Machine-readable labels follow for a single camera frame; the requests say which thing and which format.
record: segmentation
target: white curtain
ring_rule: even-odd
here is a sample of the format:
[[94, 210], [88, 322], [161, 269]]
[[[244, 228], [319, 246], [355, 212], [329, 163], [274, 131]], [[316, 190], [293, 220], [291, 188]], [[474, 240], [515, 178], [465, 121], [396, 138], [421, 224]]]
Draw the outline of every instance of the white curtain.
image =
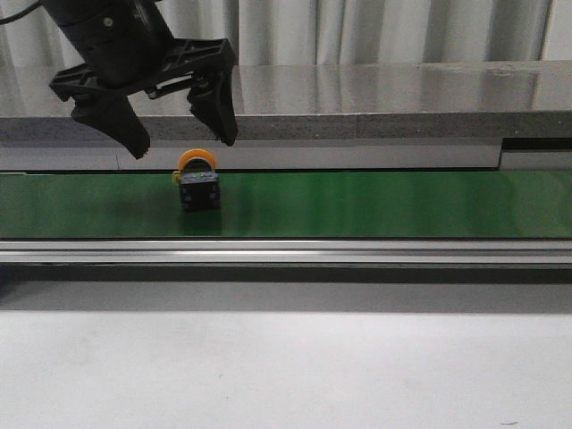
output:
[[[0, 0], [0, 14], [23, 0]], [[164, 0], [179, 38], [229, 38], [239, 63], [540, 59], [551, 0]], [[81, 61], [43, 10], [0, 27], [0, 65]]]

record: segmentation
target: conveyor belt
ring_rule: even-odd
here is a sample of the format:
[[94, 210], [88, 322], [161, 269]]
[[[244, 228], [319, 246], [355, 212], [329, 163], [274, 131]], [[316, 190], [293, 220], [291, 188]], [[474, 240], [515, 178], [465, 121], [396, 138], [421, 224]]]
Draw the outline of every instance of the conveyor belt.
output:
[[[544, 250], [572, 262], [572, 172], [235, 172], [221, 188], [220, 211], [184, 213], [169, 174], [0, 176], [0, 262], [40, 250], [59, 252], [41, 261], [61, 262], [73, 249], [88, 262], [113, 249], [101, 262], [168, 262], [165, 252], [201, 262], [240, 252], [254, 262], [444, 262], [411, 257], [459, 248], [460, 263]], [[151, 253], [133, 258], [142, 248]]]

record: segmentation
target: green conveyor belt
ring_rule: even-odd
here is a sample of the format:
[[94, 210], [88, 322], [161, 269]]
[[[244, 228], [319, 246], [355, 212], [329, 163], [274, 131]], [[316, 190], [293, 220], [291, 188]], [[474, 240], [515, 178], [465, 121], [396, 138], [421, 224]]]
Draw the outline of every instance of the green conveyor belt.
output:
[[169, 174], [0, 175], [0, 237], [572, 237], [572, 172], [221, 175], [185, 213]]

